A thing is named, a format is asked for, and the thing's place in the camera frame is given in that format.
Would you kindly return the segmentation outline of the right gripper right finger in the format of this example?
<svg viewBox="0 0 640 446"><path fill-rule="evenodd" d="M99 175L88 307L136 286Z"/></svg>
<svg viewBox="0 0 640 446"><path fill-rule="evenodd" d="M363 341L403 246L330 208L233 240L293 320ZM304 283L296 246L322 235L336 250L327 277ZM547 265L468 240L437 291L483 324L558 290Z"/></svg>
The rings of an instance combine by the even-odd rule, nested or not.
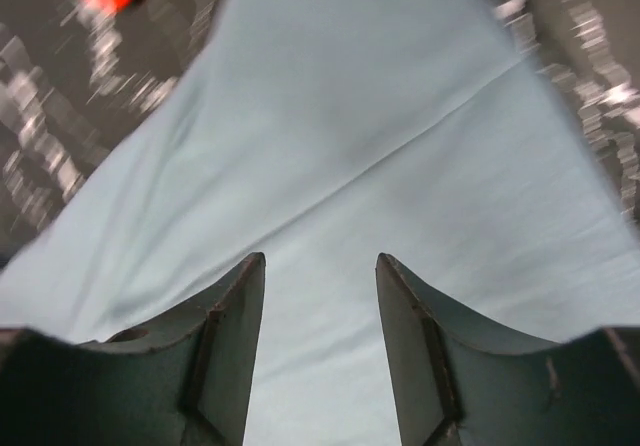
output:
<svg viewBox="0 0 640 446"><path fill-rule="evenodd" d="M405 445L635 445L639 331L553 343L497 323L388 254L376 285Z"/></svg>

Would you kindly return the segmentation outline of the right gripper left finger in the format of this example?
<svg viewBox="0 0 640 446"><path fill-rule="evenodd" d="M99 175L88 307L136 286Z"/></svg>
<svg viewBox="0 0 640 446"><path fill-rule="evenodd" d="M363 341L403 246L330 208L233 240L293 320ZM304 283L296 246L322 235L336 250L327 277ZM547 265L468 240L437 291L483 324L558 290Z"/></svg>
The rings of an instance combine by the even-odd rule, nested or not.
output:
<svg viewBox="0 0 640 446"><path fill-rule="evenodd" d="M111 340L1 333L5 445L239 445L260 331L265 257Z"/></svg>

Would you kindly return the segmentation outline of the grey blue t shirt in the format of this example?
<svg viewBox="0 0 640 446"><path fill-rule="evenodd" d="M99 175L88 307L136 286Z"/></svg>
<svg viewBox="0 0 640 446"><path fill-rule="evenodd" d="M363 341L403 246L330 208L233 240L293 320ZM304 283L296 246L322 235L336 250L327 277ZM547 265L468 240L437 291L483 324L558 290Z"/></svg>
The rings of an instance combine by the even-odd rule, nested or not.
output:
<svg viewBox="0 0 640 446"><path fill-rule="evenodd" d="M639 321L639 242L483 0L225 0L165 102L1 276L106 340L267 259L246 441L399 441L376 257L516 330Z"/></svg>

